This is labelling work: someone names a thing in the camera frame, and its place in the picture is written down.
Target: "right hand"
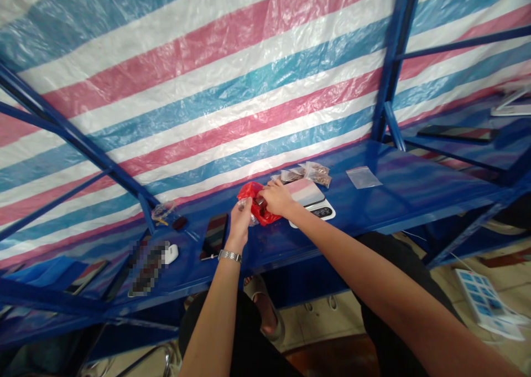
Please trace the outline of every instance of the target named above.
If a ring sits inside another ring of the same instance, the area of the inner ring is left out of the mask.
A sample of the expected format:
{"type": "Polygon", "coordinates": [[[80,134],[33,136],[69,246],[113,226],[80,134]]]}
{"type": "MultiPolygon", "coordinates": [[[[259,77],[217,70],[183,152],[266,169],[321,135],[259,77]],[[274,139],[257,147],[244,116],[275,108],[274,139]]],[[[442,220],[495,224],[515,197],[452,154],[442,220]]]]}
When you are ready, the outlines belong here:
{"type": "Polygon", "coordinates": [[[267,210],[275,215],[285,217],[285,213],[291,206],[297,204],[280,179],[277,179],[275,182],[270,180],[267,186],[264,186],[264,189],[258,194],[266,199],[267,210]]]}

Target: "hand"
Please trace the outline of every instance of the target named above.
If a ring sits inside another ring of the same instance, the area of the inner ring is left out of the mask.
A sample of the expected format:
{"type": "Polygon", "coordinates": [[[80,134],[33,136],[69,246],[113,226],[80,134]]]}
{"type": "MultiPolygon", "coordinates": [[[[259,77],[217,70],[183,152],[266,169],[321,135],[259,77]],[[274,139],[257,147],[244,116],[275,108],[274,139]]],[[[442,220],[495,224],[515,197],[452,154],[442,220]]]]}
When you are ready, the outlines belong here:
{"type": "Polygon", "coordinates": [[[249,222],[251,221],[251,204],[252,198],[245,199],[245,206],[242,210],[238,207],[238,203],[231,211],[231,231],[228,235],[225,250],[242,253],[245,244],[247,243],[247,235],[249,232],[249,222]]]}
{"type": "Polygon", "coordinates": [[[267,186],[258,193],[267,201],[267,210],[275,215],[280,215],[286,218],[288,210],[293,204],[298,204],[289,193],[288,188],[277,179],[275,182],[270,180],[267,186]]]}

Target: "digital scale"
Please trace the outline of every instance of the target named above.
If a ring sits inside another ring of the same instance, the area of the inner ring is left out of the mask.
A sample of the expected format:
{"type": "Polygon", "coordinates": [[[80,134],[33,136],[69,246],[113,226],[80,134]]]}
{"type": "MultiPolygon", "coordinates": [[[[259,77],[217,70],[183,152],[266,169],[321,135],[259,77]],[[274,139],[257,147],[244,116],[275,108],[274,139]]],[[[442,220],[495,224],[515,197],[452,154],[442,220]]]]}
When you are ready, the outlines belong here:
{"type": "MultiPolygon", "coordinates": [[[[329,220],[336,216],[336,211],[312,180],[299,179],[288,183],[286,188],[296,202],[322,220],[329,220]]],[[[298,229],[291,221],[289,224],[292,228],[298,229]]]]}

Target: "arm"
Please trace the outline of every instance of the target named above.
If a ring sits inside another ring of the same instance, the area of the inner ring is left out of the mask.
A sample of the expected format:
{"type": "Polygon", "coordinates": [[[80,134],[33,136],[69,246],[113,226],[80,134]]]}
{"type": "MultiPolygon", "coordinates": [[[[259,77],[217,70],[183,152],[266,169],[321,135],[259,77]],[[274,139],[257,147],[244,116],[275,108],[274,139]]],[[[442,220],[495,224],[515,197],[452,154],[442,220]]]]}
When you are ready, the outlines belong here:
{"type": "Polygon", "coordinates": [[[521,376],[392,263],[292,200],[280,181],[261,192],[268,211],[293,222],[348,286],[391,327],[431,376],[521,376]]]}
{"type": "MultiPolygon", "coordinates": [[[[245,208],[232,209],[231,231],[225,250],[242,254],[247,242],[251,219],[251,203],[245,208]]],[[[234,325],[236,322],[236,298],[240,263],[222,258],[199,319],[188,343],[180,376],[228,376],[231,369],[234,325]]]]}

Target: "left hand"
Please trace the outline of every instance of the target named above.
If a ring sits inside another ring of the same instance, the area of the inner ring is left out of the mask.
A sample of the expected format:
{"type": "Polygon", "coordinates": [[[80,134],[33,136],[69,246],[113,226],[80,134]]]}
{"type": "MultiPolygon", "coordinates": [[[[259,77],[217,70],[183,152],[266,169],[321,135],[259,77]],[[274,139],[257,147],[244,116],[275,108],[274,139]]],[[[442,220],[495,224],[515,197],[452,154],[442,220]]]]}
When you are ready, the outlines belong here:
{"type": "Polygon", "coordinates": [[[251,221],[251,204],[252,198],[245,200],[245,207],[239,210],[238,204],[231,211],[231,231],[228,235],[225,250],[236,252],[241,255],[243,248],[247,243],[247,234],[249,232],[249,222],[251,221]]]}

